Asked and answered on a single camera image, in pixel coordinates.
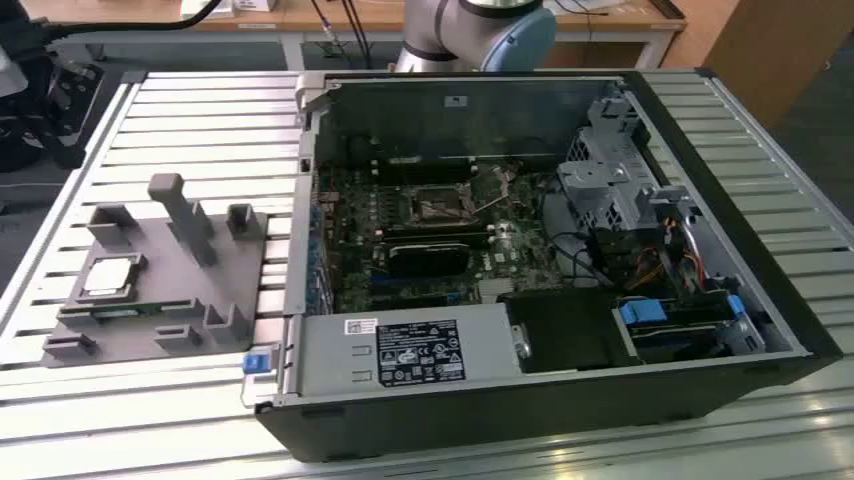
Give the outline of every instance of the power supply label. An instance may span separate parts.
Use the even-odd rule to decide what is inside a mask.
[[[383,387],[466,380],[457,320],[377,326]]]

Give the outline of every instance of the barcode sticker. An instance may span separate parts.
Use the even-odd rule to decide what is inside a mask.
[[[449,95],[445,97],[445,108],[461,108],[469,106],[469,97],[461,95]]]
[[[252,30],[275,30],[275,23],[239,23],[238,28],[248,28]]]
[[[345,321],[345,335],[362,335],[377,333],[375,318],[351,318]]]

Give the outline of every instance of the cable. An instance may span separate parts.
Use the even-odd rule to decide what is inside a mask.
[[[643,276],[643,278],[641,278],[630,287],[626,288],[626,290],[634,290],[641,285],[647,283],[650,280],[653,280],[658,276],[659,273],[662,273],[663,269],[665,267],[662,265],[655,267],[653,271]]]
[[[578,256],[582,253],[590,253],[590,252],[587,251],[586,248],[579,248],[575,251],[575,253],[573,254],[573,276],[570,277],[570,278],[573,278],[573,281],[570,282],[570,285],[573,285],[573,286],[575,286],[575,280],[578,280],[579,278],[590,278],[593,280],[599,280],[595,275],[579,275],[578,274],[578,262],[579,262]]]
[[[614,282],[611,281],[611,279],[602,273],[599,272],[594,266],[579,260],[578,255],[581,254],[582,251],[587,251],[586,248],[581,248],[574,254],[570,253],[562,246],[561,244],[555,241],[558,237],[563,236],[563,235],[573,235],[575,236],[579,240],[586,240],[589,238],[589,236],[583,233],[583,232],[561,232],[557,235],[550,235],[549,234],[549,229],[546,228],[546,215],[545,215],[545,205],[546,205],[546,193],[543,193],[542,197],[541,197],[541,201],[539,201],[539,205],[538,205],[538,213],[539,213],[539,222],[541,222],[541,229],[543,231],[543,235],[546,236],[546,240],[549,241],[549,243],[551,244],[551,246],[555,248],[555,251],[563,255],[563,257],[570,260],[570,262],[573,262],[573,277],[581,278],[575,275],[575,273],[578,272],[578,266],[581,266],[585,270],[587,270],[587,272],[590,272],[590,274],[594,276],[594,278],[599,281],[599,283],[602,283],[603,285],[613,285]]]
[[[374,69],[374,57],[371,56],[371,47],[369,46],[369,38],[365,35],[365,28],[362,27],[362,19],[359,18],[359,11],[357,10],[357,4],[353,3],[353,0],[345,0],[350,4],[350,9],[353,10],[353,16],[357,19],[357,26],[359,27],[359,35],[362,35],[362,44],[365,45],[365,53],[367,55],[366,65],[369,70]]]
[[[694,233],[692,233],[692,227],[688,222],[682,222],[681,225],[682,225],[682,233],[685,234],[685,237],[689,240],[689,245],[692,246],[694,256],[697,257],[698,272],[700,272],[701,278],[704,278],[706,275],[706,266],[704,265],[704,257],[701,257],[700,255],[700,247],[697,246]]]
[[[0,185],[0,188],[30,188],[30,187],[62,187],[64,183],[11,183]]]
[[[365,66],[369,70],[374,69],[374,62],[371,59],[371,51],[369,50],[369,42],[365,37],[365,30],[362,29],[362,20],[359,19],[359,12],[353,4],[351,0],[342,0],[345,5],[345,13],[347,14],[347,20],[350,21],[350,28],[357,37],[357,43],[359,44],[359,50],[362,51],[362,58],[365,59]]]
[[[180,22],[166,23],[150,23],[150,22],[124,22],[124,23],[79,23],[78,25],[51,25],[44,26],[48,31],[51,41],[59,40],[68,35],[76,35],[79,33],[92,32],[116,32],[128,30],[146,30],[146,31],[163,31],[163,30],[183,30],[196,25],[211,14],[214,9],[219,6],[222,0],[211,0],[208,4],[199,10],[199,12],[186,20]]]
[[[688,258],[694,263],[694,269],[697,270],[697,280],[700,284],[701,290],[704,289],[704,280],[706,279],[706,268],[704,266],[704,261],[697,255],[690,253],[685,254],[685,258]]]
[[[561,3],[561,0],[555,0],[555,3],[558,4],[558,6],[565,12],[571,13],[574,15],[585,15],[585,19],[587,20],[587,43],[585,44],[585,52],[582,53],[582,68],[583,68],[587,66],[587,54],[590,53],[590,47],[593,45],[593,21],[590,17],[607,17],[610,14],[607,12],[603,12],[603,13],[591,12],[590,9],[578,0],[570,0],[570,1],[581,7],[583,12],[579,12],[577,10],[567,8],[563,5],[563,3]]]
[[[341,52],[341,57],[347,62],[347,68],[350,68],[353,70],[353,68],[354,68],[354,66],[353,66],[353,58],[350,58],[350,54],[347,53],[347,50],[345,50],[345,44],[342,44],[342,42],[338,40],[338,35],[335,34],[335,31],[333,30],[333,24],[330,23],[330,19],[323,14],[323,10],[321,10],[321,5],[318,5],[318,0],[311,0],[311,6],[315,8],[315,13],[318,14],[318,18],[321,19],[321,26],[323,27],[323,31],[326,32],[326,36],[330,38],[330,43],[333,44],[334,47],[338,48],[338,51]],[[335,57],[337,56],[337,54],[330,52],[322,46],[321,42],[315,42],[315,44],[323,50],[325,55],[329,55],[330,57]]]

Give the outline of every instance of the aluminum extrusion table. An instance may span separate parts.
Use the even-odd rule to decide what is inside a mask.
[[[269,213],[257,342],[275,342],[299,129],[293,72],[152,73],[124,83],[0,300],[0,476],[155,478],[840,478],[854,473],[854,231],[716,79],[646,72],[689,138],[849,355],[706,418],[302,464],[240,400],[242,355],[48,370],[42,344],[92,241],[94,206],[147,200],[178,172],[208,213]],[[678,183],[663,151],[665,171]],[[266,393],[274,385],[257,384]]]

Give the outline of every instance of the blue drive bracket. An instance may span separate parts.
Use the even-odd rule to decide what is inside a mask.
[[[726,297],[726,301],[730,304],[730,308],[733,309],[733,314],[736,318],[741,317],[748,313],[748,309],[745,308],[745,302],[742,302],[742,297],[738,295],[730,295]]]
[[[273,354],[269,349],[250,350],[243,357],[243,373],[255,375],[273,370]]]
[[[667,314],[659,300],[630,300],[619,307],[619,313],[626,325],[666,322]]]

